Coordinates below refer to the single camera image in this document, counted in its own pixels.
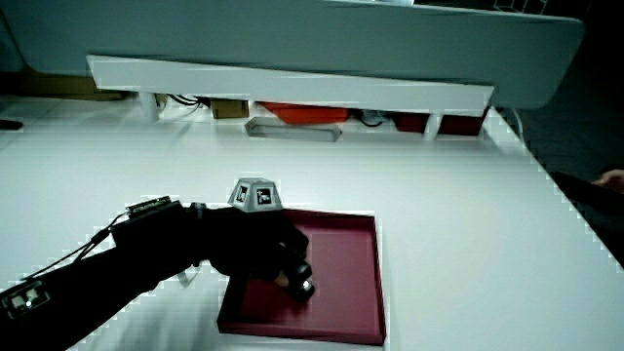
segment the red tray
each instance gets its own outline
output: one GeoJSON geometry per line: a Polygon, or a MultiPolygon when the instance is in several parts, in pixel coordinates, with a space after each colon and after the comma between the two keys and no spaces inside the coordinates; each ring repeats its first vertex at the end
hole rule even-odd
{"type": "Polygon", "coordinates": [[[220,332],[382,345],[383,298],[374,217],[283,210],[305,234],[310,281],[305,304],[272,282],[230,279],[220,332]]]}
{"type": "Polygon", "coordinates": [[[342,123],[349,118],[348,108],[278,102],[260,102],[260,104],[288,124],[342,123]]]}

